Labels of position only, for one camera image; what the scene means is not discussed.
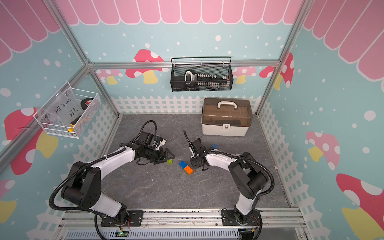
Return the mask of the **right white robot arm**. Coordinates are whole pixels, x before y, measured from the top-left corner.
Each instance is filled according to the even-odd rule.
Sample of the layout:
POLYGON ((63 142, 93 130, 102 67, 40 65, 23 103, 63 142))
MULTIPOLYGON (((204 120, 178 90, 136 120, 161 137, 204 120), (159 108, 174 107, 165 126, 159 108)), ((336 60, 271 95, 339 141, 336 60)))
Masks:
POLYGON ((235 212, 242 218, 249 217, 259 198, 269 194, 275 187, 272 173, 248 152, 232 155, 213 150, 194 154, 190 162, 194 169, 213 166, 230 172, 240 191, 235 212))

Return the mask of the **orange lego brick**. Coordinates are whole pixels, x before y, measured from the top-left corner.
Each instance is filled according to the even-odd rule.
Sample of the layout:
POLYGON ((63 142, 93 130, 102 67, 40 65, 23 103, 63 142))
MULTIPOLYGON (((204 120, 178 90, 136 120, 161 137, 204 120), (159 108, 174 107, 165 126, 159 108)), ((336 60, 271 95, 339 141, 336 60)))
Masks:
POLYGON ((186 167, 184 168, 184 171, 185 171, 188 175, 191 175, 191 174, 194 172, 194 170, 193 170, 190 166, 186 166, 186 167))

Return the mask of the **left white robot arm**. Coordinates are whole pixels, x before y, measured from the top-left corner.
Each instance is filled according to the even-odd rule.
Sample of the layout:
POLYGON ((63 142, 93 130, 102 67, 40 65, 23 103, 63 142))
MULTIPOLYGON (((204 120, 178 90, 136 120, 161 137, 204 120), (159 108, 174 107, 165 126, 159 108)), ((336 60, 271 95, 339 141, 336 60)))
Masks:
POLYGON ((81 211, 121 219, 124 218, 125 206, 102 193, 103 178, 136 159, 147 159, 155 165, 174 158, 175 155, 167 148, 151 149, 129 144, 93 162, 73 164, 58 191, 63 199, 75 204, 81 211))

